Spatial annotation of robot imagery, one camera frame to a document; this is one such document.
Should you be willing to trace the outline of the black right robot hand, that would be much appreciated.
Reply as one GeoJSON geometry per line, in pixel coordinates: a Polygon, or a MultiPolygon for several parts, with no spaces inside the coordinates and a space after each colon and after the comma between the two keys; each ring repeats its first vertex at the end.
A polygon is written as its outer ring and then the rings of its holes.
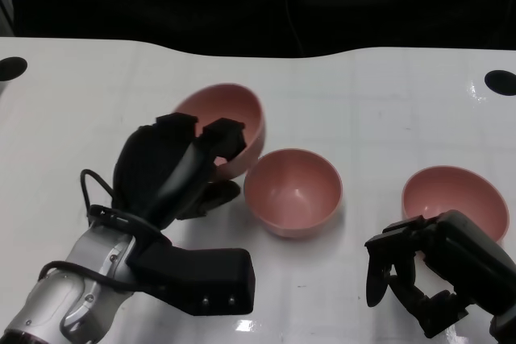
{"type": "Polygon", "coordinates": [[[515,263],[479,226],[450,210],[417,216],[384,228],[365,243],[368,250],[366,301],[374,307],[391,289],[433,338],[466,317],[469,305],[492,315],[489,332],[499,343],[515,341],[515,263]],[[432,297],[415,285],[414,257],[454,290],[432,297]]]}

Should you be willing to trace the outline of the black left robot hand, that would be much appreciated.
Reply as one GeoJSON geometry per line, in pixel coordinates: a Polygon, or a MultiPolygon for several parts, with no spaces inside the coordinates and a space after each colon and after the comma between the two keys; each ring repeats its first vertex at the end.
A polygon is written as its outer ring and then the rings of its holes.
{"type": "Polygon", "coordinates": [[[114,208],[164,230],[237,198],[240,187],[218,177],[215,161],[243,152],[245,125],[219,118],[198,134],[197,123],[195,116],[172,113],[127,139],[114,167],[114,208]]]}

